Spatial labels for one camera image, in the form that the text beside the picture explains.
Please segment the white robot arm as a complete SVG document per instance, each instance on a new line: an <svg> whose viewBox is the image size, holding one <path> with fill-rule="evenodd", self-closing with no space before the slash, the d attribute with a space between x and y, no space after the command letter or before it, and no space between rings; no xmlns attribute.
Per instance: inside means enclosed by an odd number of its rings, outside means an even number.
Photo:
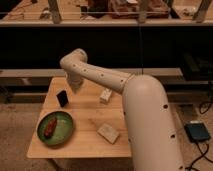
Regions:
<svg viewBox="0 0 213 171"><path fill-rule="evenodd" d="M153 76L134 75L87 63L76 49L60 60L74 92L84 79L122 95L134 171L184 171L175 124L162 83Z"/></svg>

